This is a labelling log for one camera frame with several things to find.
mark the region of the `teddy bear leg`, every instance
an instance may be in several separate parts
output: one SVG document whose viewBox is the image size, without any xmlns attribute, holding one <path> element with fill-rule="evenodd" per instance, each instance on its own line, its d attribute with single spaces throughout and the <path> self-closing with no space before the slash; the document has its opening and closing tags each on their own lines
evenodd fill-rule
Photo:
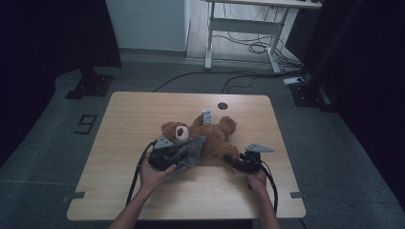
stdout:
<svg viewBox="0 0 405 229">
<path fill-rule="evenodd" d="M 229 116 L 223 116 L 217 127 L 224 132 L 225 136 L 232 135 L 236 130 L 236 122 Z"/>
<path fill-rule="evenodd" d="M 239 158 L 239 150 L 236 148 L 236 146 L 229 144 L 227 142 L 224 142 L 219 146 L 218 152 L 221 153 L 218 156 L 224 156 L 224 155 L 229 155 L 233 157 Z"/>
</svg>

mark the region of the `white wall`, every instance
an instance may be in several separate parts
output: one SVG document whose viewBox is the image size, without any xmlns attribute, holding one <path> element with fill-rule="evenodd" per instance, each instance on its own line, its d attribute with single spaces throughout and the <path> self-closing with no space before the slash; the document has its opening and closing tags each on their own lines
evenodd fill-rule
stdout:
<svg viewBox="0 0 405 229">
<path fill-rule="evenodd" d="M 185 52 L 190 0 L 106 0 L 120 48 Z"/>
</svg>

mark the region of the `table leg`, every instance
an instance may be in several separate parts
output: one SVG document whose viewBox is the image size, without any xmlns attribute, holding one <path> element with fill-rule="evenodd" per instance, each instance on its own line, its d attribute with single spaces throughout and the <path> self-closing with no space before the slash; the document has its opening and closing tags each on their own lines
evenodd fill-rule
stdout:
<svg viewBox="0 0 405 229">
<path fill-rule="evenodd" d="M 279 22 L 277 32 L 276 32 L 275 37 L 274 37 L 274 39 L 273 39 L 273 41 L 271 42 L 271 45 L 270 45 L 270 49 L 267 50 L 267 55 L 268 55 L 268 58 L 270 59 L 271 67 L 273 68 L 273 71 L 275 73 L 281 73 L 280 68 L 278 66 L 278 63 L 277 63 L 277 56 L 275 54 L 275 50 L 277 48 L 277 43 L 278 43 L 278 41 L 280 39 L 281 32 L 283 31 L 283 27 L 284 27 L 284 24 L 286 22 L 288 10 L 289 10 L 289 8 L 286 8 L 284 10 L 283 18 Z"/>
<path fill-rule="evenodd" d="M 211 70 L 211 60 L 212 60 L 212 21 L 214 20 L 214 10 L 215 10 L 215 3 L 212 3 L 211 15 L 209 17 L 208 43 L 206 44 L 206 50 L 205 50 L 205 65 L 204 65 L 204 67 L 205 67 L 206 70 Z"/>
</svg>

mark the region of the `human arm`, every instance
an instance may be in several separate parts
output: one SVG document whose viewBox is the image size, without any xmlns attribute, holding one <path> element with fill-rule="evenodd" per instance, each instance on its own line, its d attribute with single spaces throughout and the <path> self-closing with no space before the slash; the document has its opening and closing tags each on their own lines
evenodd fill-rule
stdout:
<svg viewBox="0 0 405 229">
<path fill-rule="evenodd" d="M 152 195 L 156 188 L 163 183 L 164 178 L 173 173 L 175 168 L 176 165 L 172 165 L 165 171 L 157 171 L 152 168 L 147 160 L 143 160 L 139 173 L 140 187 L 138 192 L 108 229 L 133 229 L 146 200 Z"/>
<path fill-rule="evenodd" d="M 266 174 L 260 170 L 255 174 L 245 174 L 247 182 L 254 192 L 259 207 L 259 217 L 263 229 L 281 228 L 280 222 L 276 217 L 270 197 L 268 196 Z"/>
</svg>

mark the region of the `black cable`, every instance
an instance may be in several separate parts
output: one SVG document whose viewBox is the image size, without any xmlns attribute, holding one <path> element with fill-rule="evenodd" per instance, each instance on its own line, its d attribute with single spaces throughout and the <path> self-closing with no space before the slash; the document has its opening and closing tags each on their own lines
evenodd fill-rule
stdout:
<svg viewBox="0 0 405 229">
<path fill-rule="evenodd" d="M 227 82 L 229 81 L 230 77 L 231 77 L 232 74 L 234 74 L 234 73 L 240 73 L 240 74 L 256 74 L 255 72 L 251 72 L 251 71 L 235 71 L 235 72 L 230 73 L 229 76 L 228 76 L 228 78 L 227 78 L 226 81 L 225 81 L 225 84 L 224 84 L 223 88 L 221 89 L 221 94 L 224 93 L 225 88 L 226 88 L 226 90 L 228 91 Z"/>
<path fill-rule="evenodd" d="M 224 18 L 226 18 L 226 9 L 225 9 L 225 3 L 224 3 Z"/>
<path fill-rule="evenodd" d="M 295 63 L 295 62 L 290 62 L 288 59 L 286 59 L 284 56 L 280 55 L 279 53 L 276 53 L 277 57 L 279 58 L 279 61 L 285 65 L 289 65 L 289 66 L 294 66 L 297 67 L 299 69 L 303 68 L 303 64 L 299 64 L 299 63 Z"/>
<path fill-rule="evenodd" d="M 276 19 L 277 19 L 277 13 L 278 13 L 278 7 L 276 8 L 276 12 L 274 13 L 274 20 L 273 20 L 273 21 L 276 21 Z"/>
<path fill-rule="evenodd" d="M 278 7 L 277 7 L 278 8 Z M 279 12 L 284 12 L 284 10 L 285 10 L 286 8 L 282 8 L 282 10 L 281 11 L 279 11 Z M 271 12 L 273 12 L 273 13 L 276 13 L 275 11 L 271 11 Z"/>
<path fill-rule="evenodd" d="M 270 170 L 267 170 L 263 165 L 261 165 L 262 171 L 265 172 L 268 180 L 270 181 L 271 188 L 273 189 L 274 193 L 274 213 L 277 214 L 277 207 L 278 207 L 278 192 L 276 184 L 274 183 L 273 176 L 270 174 Z"/>
<path fill-rule="evenodd" d="M 152 93 L 155 93 L 157 90 L 159 90 L 160 88 L 162 88 L 162 87 L 165 86 L 166 84 L 169 84 L 170 82 L 172 82 L 172 81 L 174 81 L 174 80 L 176 80 L 176 79 L 178 79 L 178 78 L 182 78 L 182 77 L 188 76 L 188 75 L 190 75 L 190 74 L 214 74 L 214 72 L 194 72 L 194 73 L 184 73 L 184 74 L 178 75 L 178 76 L 176 76 L 176 77 L 174 77 L 174 78 L 172 78 L 172 79 L 170 79 L 170 80 L 164 82 L 162 85 L 158 86 L 154 91 L 152 91 Z"/>
<path fill-rule="evenodd" d="M 230 81 L 237 79 L 237 78 L 242 78 L 242 77 L 257 77 L 257 78 L 278 78 L 278 77 L 282 77 L 282 76 L 287 76 L 287 75 L 295 75 L 295 74 L 303 74 L 305 72 L 299 70 L 299 71 L 291 71 L 288 73 L 280 73 L 280 74 L 260 74 L 260 73 L 255 73 L 255 74 L 242 74 L 242 75 L 237 75 L 234 77 L 228 77 L 224 86 L 223 86 L 223 90 L 221 91 L 221 94 L 224 93 L 224 89 L 227 88 L 227 85 L 229 84 Z"/>
<path fill-rule="evenodd" d="M 301 225 L 303 225 L 303 227 L 305 229 L 308 229 L 307 225 L 304 223 L 304 221 L 302 219 L 298 219 L 301 222 Z"/>
<path fill-rule="evenodd" d="M 231 35 L 229 35 L 229 37 L 230 37 L 230 39 L 232 39 L 232 40 L 242 42 L 242 41 L 259 41 L 260 39 L 269 38 L 269 37 L 271 37 L 271 36 L 270 36 L 270 35 L 266 35 L 266 36 L 263 36 L 263 37 L 260 37 L 260 38 L 254 38 L 254 39 L 237 39 L 237 38 L 232 37 Z"/>
<path fill-rule="evenodd" d="M 233 18 L 235 18 L 235 15 L 233 15 L 233 12 L 232 12 L 232 4 L 229 4 L 229 10 L 230 10 L 230 14 L 232 14 Z"/>
<path fill-rule="evenodd" d="M 260 7 L 260 11 L 257 13 L 257 15 L 254 17 L 254 20 L 256 20 L 257 19 L 257 17 L 260 15 L 260 13 L 262 12 L 262 10 L 263 10 L 263 7 Z"/>
<path fill-rule="evenodd" d="M 263 161 L 263 160 L 261 160 L 261 161 L 262 161 L 262 163 L 264 163 L 264 164 L 266 165 L 266 167 L 267 167 L 267 169 L 268 169 L 268 172 L 271 174 L 270 167 L 268 167 L 267 163 L 266 163 L 265 161 Z"/>
<path fill-rule="evenodd" d="M 222 35 L 213 35 L 212 37 L 221 37 L 221 38 L 227 39 L 227 40 L 229 40 L 229 41 L 231 41 L 231 42 L 234 42 L 234 43 L 237 43 L 237 44 L 240 44 L 240 45 L 249 46 L 248 49 L 249 49 L 250 52 L 258 53 L 258 54 L 266 52 L 266 51 L 267 51 L 267 45 L 269 45 L 269 44 L 264 43 L 264 42 L 262 42 L 262 41 L 260 41 L 260 42 L 254 42 L 254 43 L 251 43 L 251 44 L 246 44 L 246 43 L 240 42 L 240 41 L 253 41 L 253 40 L 259 40 L 259 39 L 238 40 L 238 39 L 229 38 L 229 37 L 222 36 Z M 260 48 L 263 48 L 263 50 L 262 50 L 262 51 L 256 51 L 256 50 L 254 50 L 253 47 L 260 47 Z"/>
<path fill-rule="evenodd" d="M 301 69 L 300 67 L 296 67 L 296 66 L 293 66 L 293 65 L 290 65 L 290 66 L 286 65 L 286 66 L 283 67 L 283 72 L 286 71 L 286 68 Z"/>
<path fill-rule="evenodd" d="M 276 52 L 277 56 L 283 57 L 287 62 L 291 62 L 291 63 L 297 64 L 297 65 L 303 65 L 301 63 L 301 61 L 299 61 L 299 60 L 294 60 L 294 59 L 291 59 L 291 58 L 288 58 L 288 57 L 284 56 L 281 50 L 276 49 L 275 52 Z"/>
<path fill-rule="evenodd" d="M 140 159 L 139 159 L 138 164 L 137 164 L 137 169 L 135 170 L 134 178 L 132 179 L 131 188 L 129 189 L 128 198 L 127 198 L 127 201 L 126 201 L 125 205 L 128 205 L 128 203 L 131 201 L 132 195 L 134 194 L 135 185 L 137 184 L 138 175 L 139 175 L 139 172 L 140 172 L 140 166 L 142 165 L 143 160 L 145 158 L 148 158 L 148 157 L 145 157 L 146 153 L 149 150 L 149 147 L 155 145 L 156 142 L 158 142 L 158 141 L 155 140 L 155 141 L 149 143 L 149 145 L 146 146 L 145 150 L 143 151 L 142 155 L 140 156 Z"/>
<path fill-rule="evenodd" d="M 229 90 L 231 90 L 231 89 L 233 89 L 233 88 L 243 88 L 243 89 L 248 88 L 248 87 L 250 87 L 251 85 L 253 85 L 253 81 L 254 81 L 255 79 L 257 79 L 257 78 L 259 78 L 259 76 L 253 77 L 253 78 L 250 80 L 250 83 L 247 84 L 247 85 L 244 85 L 244 86 L 235 85 L 235 86 L 232 86 L 232 87 L 230 87 L 230 88 L 227 88 L 227 93 L 229 94 Z"/>
<path fill-rule="evenodd" d="M 267 16 L 268 16 L 268 11 L 270 10 L 270 7 L 267 7 L 267 12 L 266 12 L 266 16 L 265 16 L 265 18 L 263 18 L 263 20 L 264 21 L 266 21 L 266 19 L 267 19 Z"/>
</svg>

